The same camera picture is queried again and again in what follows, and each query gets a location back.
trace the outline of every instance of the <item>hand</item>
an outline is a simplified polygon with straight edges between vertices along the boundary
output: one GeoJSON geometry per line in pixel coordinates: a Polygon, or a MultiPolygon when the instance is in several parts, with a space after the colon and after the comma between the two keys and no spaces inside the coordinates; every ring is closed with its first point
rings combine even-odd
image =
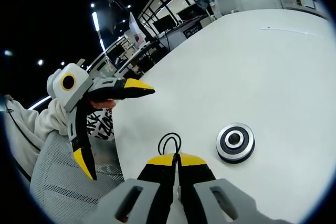
{"type": "Polygon", "coordinates": [[[111,111],[116,106],[116,102],[113,99],[108,99],[104,102],[90,101],[90,103],[91,103],[92,107],[94,107],[97,110],[107,108],[111,111]]]}

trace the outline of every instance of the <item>computer screen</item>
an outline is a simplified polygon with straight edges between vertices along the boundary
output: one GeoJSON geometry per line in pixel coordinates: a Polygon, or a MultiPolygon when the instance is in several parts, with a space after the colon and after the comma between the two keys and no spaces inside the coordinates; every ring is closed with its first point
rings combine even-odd
{"type": "Polygon", "coordinates": [[[176,23],[173,20],[172,16],[167,15],[153,22],[153,25],[159,33],[162,33],[163,31],[166,31],[168,29],[173,29],[176,26],[176,23]]]}
{"type": "Polygon", "coordinates": [[[118,44],[116,47],[114,47],[109,53],[108,56],[112,60],[112,62],[115,61],[115,59],[118,56],[121,56],[125,52],[125,49],[122,47],[121,44],[118,44]]]}
{"type": "Polygon", "coordinates": [[[206,14],[206,11],[200,8],[198,5],[193,4],[177,14],[182,21],[188,21],[192,18],[196,18],[197,16],[206,14]]]}

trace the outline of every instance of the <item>white tabletop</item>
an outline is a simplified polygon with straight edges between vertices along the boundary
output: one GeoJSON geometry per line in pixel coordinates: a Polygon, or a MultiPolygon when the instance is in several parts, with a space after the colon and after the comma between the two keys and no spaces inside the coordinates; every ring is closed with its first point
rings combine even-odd
{"type": "MultiPolygon", "coordinates": [[[[137,178],[168,132],[252,196],[260,212],[298,223],[328,189],[336,164],[336,47],[329,23],[292,10],[224,16],[174,49],[142,81],[156,93],[118,103],[113,123],[125,179],[137,178]],[[232,122],[256,138],[224,163],[216,137],[232,122]]],[[[173,152],[173,145],[167,151],[173,152]]],[[[186,223],[175,201],[168,223],[186,223]]]]}

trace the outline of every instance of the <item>person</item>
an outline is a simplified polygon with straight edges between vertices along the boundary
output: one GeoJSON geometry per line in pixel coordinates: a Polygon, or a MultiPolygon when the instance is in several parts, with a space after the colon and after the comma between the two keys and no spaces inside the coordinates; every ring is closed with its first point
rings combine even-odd
{"type": "MultiPolygon", "coordinates": [[[[87,117],[88,134],[104,140],[113,140],[111,111],[116,102],[109,99],[90,103],[98,111],[87,117]]],[[[10,95],[5,96],[3,112],[5,132],[14,162],[23,180],[29,182],[48,134],[56,130],[62,136],[68,135],[67,112],[57,98],[52,99],[48,108],[39,113],[25,109],[10,95]]]]}

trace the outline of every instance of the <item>metal disc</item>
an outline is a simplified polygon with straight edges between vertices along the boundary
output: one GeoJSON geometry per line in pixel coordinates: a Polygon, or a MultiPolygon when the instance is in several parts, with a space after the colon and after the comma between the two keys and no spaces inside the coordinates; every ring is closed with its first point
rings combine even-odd
{"type": "Polygon", "coordinates": [[[247,125],[242,123],[232,123],[226,126],[220,131],[216,139],[216,148],[220,158],[225,162],[232,164],[238,164],[248,159],[252,154],[254,147],[255,140],[253,132],[247,125]],[[223,141],[222,138],[224,134],[226,135],[225,140],[223,141]],[[230,137],[234,134],[238,135],[235,135],[235,143],[230,143],[230,137]]]}

